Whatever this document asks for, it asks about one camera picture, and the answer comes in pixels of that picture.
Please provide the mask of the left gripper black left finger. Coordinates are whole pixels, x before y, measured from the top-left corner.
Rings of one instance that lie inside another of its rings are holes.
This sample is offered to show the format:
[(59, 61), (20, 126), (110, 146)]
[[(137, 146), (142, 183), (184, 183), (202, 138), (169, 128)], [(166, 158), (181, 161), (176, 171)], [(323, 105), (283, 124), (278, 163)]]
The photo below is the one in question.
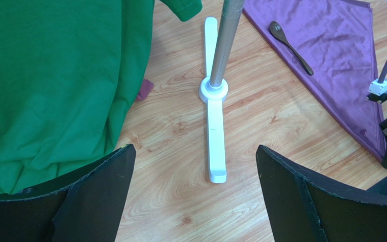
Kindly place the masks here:
[(129, 144), (16, 194), (0, 194), (0, 241), (115, 241), (135, 158)]

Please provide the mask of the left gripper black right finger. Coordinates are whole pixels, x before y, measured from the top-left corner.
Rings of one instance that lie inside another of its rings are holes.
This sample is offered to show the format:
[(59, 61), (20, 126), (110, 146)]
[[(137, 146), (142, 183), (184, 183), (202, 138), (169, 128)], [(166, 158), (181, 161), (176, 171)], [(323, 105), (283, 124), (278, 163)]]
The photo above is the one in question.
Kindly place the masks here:
[(387, 196), (341, 183), (264, 145), (256, 164), (275, 241), (387, 241)]

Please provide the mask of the purple cloth napkin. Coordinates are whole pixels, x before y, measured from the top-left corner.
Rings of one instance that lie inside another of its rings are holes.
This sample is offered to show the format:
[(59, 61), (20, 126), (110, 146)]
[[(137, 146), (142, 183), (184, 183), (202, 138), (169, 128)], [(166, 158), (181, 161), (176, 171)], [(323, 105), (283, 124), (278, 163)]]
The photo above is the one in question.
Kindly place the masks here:
[[(249, 0), (243, 12), (316, 100), (381, 162), (385, 138), (380, 104), (368, 101), (378, 78), (370, 3), (340, 0)], [(270, 33), (272, 21), (314, 71), (310, 76), (292, 51)]]

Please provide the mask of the brown wooden spoon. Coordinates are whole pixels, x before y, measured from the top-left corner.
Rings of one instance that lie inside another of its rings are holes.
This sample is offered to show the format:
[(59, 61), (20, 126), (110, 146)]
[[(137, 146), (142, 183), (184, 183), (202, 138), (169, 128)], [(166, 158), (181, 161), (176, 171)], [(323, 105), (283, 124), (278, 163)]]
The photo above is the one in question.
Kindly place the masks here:
[(271, 35), (276, 39), (278, 40), (279, 42), (281, 42), (282, 44), (284, 44), (287, 48), (289, 48), (292, 53), (294, 54), (294, 56), (298, 59), (298, 61), (300, 62), (301, 66), (304, 68), (304, 70), (310, 75), (310, 76), (313, 76), (314, 75), (314, 71), (313, 69), (311, 68), (311, 66), (305, 61), (305, 59), (296, 51), (296, 49), (289, 43), (287, 37), (286, 37), (286, 34), (283, 30), (283, 28), (281, 27), (281, 25), (276, 22), (276, 21), (272, 21), (270, 23), (270, 26), (269, 26), (269, 30), (270, 30), (270, 33)]

